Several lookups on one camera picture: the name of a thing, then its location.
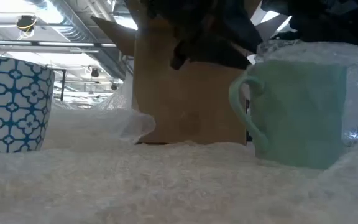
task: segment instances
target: mug handle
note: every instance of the mug handle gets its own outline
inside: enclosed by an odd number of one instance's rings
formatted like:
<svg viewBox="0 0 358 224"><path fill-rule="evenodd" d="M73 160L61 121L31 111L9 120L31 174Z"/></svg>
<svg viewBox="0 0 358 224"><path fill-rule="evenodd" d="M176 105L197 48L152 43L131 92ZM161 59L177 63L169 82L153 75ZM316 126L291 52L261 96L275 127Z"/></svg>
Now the mug handle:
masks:
<svg viewBox="0 0 358 224"><path fill-rule="evenodd" d="M237 117L246 125L251 136L256 140L256 143L259 143L262 146L262 149L266 150L268 144L266 135L252 122L251 116L246 113L244 107L241 105L239 92L243 83L255 87L255 94L257 95L263 94L265 83L258 78L248 76L245 73L231 84L229 89L229 101Z"/></svg>

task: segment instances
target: cardboard box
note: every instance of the cardboard box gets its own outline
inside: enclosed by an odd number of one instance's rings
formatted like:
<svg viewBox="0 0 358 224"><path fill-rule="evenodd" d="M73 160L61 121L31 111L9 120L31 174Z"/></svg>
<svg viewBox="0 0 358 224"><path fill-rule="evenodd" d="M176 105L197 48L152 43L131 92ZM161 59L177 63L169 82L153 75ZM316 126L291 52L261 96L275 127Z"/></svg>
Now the cardboard box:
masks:
<svg viewBox="0 0 358 224"><path fill-rule="evenodd" d="M247 11L254 12L259 2L247 2ZM111 25L114 22L94 20L123 52L134 52L134 96L139 110L152 115L157 123L155 131L141 142L245 144L246 129L228 100L229 85L243 71L199 62L187 62L179 71L171 69L177 40L168 22L148 20L136 0L126 0L126 5L139 26L136 34L118 34L122 27Z"/></svg>

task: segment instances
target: mug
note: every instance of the mug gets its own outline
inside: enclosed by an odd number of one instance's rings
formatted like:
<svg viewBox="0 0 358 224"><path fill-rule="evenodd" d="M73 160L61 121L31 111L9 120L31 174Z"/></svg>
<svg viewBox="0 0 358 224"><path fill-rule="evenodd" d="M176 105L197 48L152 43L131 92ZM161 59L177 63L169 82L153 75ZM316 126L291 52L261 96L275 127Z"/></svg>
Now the mug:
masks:
<svg viewBox="0 0 358 224"><path fill-rule="evenodd" d="M41 148L55 74L34 63L0 57L0 152Z"/></svg>
<svg viewBox="0 0 358 224"><path fill-rule="evenodd" d="M271 60L237 78L229 90L236 115L246 125L258 158L327 169L344 152L341 141L346 67ZM250 88L250 115L239 91Z"/></svg>

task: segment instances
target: metal beam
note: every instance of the metal beam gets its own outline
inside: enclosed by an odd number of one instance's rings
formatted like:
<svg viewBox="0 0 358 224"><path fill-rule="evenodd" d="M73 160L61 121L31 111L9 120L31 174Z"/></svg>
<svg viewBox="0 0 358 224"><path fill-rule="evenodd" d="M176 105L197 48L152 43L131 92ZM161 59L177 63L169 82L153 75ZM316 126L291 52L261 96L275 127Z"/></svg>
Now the metal beam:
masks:
<svg viewBox="0 0 358 224"><path fill-rule="evenodd" d="M57 97L60 97L62 94L60 91L54 91L53 94ZM66 91L65 96L88 96L88 97L95 97L97 95L113 95L113 91L109 92L87 92L87 91L81 91L81 92L70 92Z"/></svg>
<svg viewBox="0 0 358 224"><path fill-rule="evenodd" d="M76 12L77 14L93 14L93 12ZM18 15L18 16L22 16L22 15L35 15L35 13L32 12L0 12L0 14L10 14L10 15ZM120 16L120 15L127 15L129 16L130 13L129 11L118 11L118 12L108 12L108 14L110 16Z"/></svg>
<svg viewBox="0 0 358 224"><path fill-rule="evenodd" d="M112 84L114 79L98 79L98 80L66 80L66 83L80 83L80 84Z"/></svg>
<svg viewBox="0 0 358 224"><path fill-rule="evenodd" d="M94 16L101 18L100 13L96 10L90 0L84 0L89 9L93 12Z"/></svg>
<svg viewBox="0 0 358 224"><path fill-rule="evenodd" d="M103 5L103 3L100 0L95 0L94 3L98 6L98 8L100 9L104 18L111 21L110 15L107 13L107 10L106 10L105 6Z"/></svg>
<svg viewBox="0 0 358 224"><path fill-rule="evenodd" d="M36 46L36 47L87 47L87 48L111 48L115 44L109 43L76 43L76 42L56 42L56 41L26 41L26 40L0 40L0 45L10 46Z"/></svg>
<svg viewBox="0 0 358 224"><path fill-rule="evenodd" d="M97 42L98 39L95 35L85 26L83 21L78 17L75 11L67 4L67 0L54 0L51 1L54 5L61 11L66 12L66 14L70 15L70 20L75 27L82 31L82 33L91 37L93 42ZM111 54L102 49L99 54L95 55L95 58L99 60L105 71L107 71L110 75L118 77L120 79L125 79L125 70L121 68L117 61L115 61Z"/></svg>
<svg viewBox="0 0 358 224"><path fill-rule="evenodd" d="M55 48L17 48L17 47L0 47L0 52L30 52L30 53L55 53L55 54L82 54L82 53L99 53L99 50L82 50L82 49L55 49Z"/></svg>
<svg viewBox="0 0 358 224"><path fill-rule="evenodd" d="M66 81L67 70L65 70L65 69L52 69L52 70L55 72L57 72L57 71L63 72L62 91L60 92L60 101L63 101L63 97L65 95L65 81Z"/></svg>
<svg viewBox="0 0 358 224"><path fill-rule="evenodd" d="M73 27L72 25L68 25L68 24L42 24L42 23L36 23L35 24L36 27L43 27L43 28L70 28ZM96 25L86 25L87 27L92 27L92 28L99 28ZM17 27L16 23L14 22L0 22L0 28L7 28L7 27Z"/></svg>

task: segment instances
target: ceiling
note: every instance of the ceiling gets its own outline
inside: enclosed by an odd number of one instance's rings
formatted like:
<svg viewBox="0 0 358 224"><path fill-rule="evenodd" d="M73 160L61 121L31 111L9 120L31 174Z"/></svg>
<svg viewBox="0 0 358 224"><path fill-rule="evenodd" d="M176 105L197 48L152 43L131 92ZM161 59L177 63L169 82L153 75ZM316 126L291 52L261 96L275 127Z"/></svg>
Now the ceiling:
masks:
<svg viewBox="0 0 358 224"><path fill-rule="evenodd" d="M98 9L99 17L103 13L95 1L103 5L110 20L116 20L117 23L133 29L137 28L122 1L89 0L90 4ZM50 7L42 9L37 2L43 2ZM95 13L86 2L87 0L0 0L0 40L111 43L91 19ZM17 28L16 22L22 15L37 17L33 32L25 33ZM65 22L67 21L65 16L70 19L78 18L78 20L76 23ZM76 39L73 41L61 31L67 28L55 26L56 24L63 24L65 27L82 26L82 31L88 33L79 32L79 41ZM117 48L79 49L0 45L0 55L67 70L64 100L84 104L85 107L90 107L112 95L114 93L112 85L120 86L123 77L133 71L133 58L120 54ZM98 70L99 77L91 76L92 68ZM55 97L57 98L60 97L62 78L62 72L57 72L55 82ZM71 83L72 81L88 83ZM99 81L99 84L90 83L90 81Z"/></svg>

